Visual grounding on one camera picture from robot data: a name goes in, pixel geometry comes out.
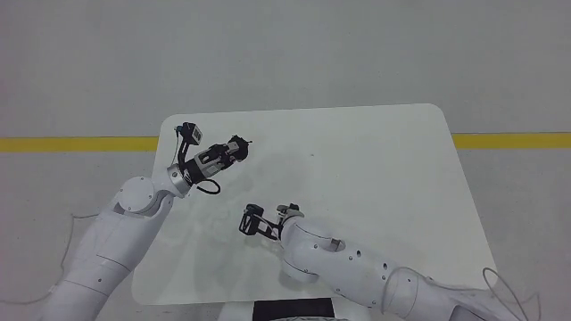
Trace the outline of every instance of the white table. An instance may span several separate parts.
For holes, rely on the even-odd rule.
[[[294,202],[337,236],[368,244],[448,284],[484,288],[495,268],[442,111],[431,104],[176,115],[164,121],[154,171],[170,165],[184,121],[200,147],[238,134],[250,155],[176,200],[135,269],[132,292],[147,305],[331,297],[324,285],[280,275],[280,249],[238,224],[247,203],[274,218]]]

